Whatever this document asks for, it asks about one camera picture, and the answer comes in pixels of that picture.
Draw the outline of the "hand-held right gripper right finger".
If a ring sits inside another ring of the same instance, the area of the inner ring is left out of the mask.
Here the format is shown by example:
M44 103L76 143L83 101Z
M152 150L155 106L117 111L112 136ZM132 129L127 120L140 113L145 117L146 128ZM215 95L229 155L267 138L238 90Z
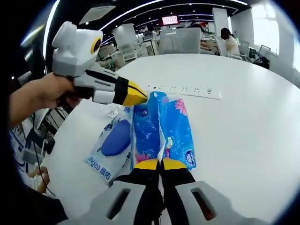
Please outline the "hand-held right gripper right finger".
M227 197L203 181L195 181L180 161L163 160L164 202L173 225L235 225Z

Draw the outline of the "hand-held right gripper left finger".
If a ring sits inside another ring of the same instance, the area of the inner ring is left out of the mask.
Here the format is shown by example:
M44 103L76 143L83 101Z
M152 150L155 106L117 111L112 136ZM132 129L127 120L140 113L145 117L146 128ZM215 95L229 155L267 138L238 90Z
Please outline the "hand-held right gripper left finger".
M160 163L144 160L128 175L96 196L81 217L69 225L158 225L162 214L162 195L158 188Z

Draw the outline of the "person's left hand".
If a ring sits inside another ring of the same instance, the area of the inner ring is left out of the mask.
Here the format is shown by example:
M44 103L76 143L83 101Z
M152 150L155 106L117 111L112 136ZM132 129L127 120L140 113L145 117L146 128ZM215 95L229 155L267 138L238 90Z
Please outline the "person's left hand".
M49 73L41 79L33 80L24 85L30 106L35 110L55 108L59 98L66 92L74 93L73 81L63 76Z

